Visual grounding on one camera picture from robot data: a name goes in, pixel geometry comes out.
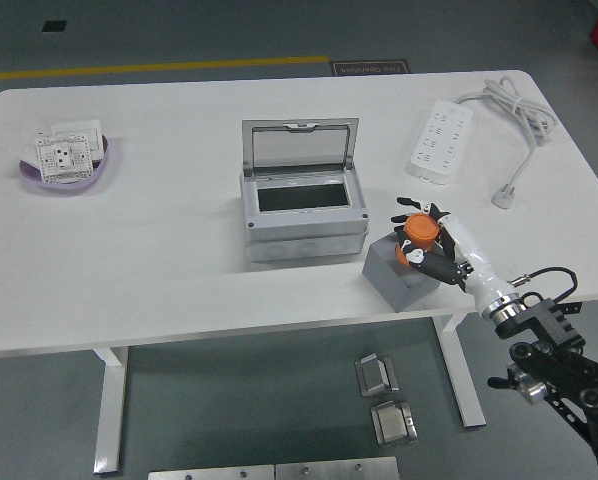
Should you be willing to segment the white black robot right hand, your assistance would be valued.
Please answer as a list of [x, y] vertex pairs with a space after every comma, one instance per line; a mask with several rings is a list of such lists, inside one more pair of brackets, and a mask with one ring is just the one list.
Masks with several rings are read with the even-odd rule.
[[397, 203], [416, 209], [394, 216], [398, 260], [420, 273], [470, 294], [476, 310], [487, 318], [521, 303], [510, 283], [497, 276], [491, 262], [460, 219], [431, 202], [399, 197]]

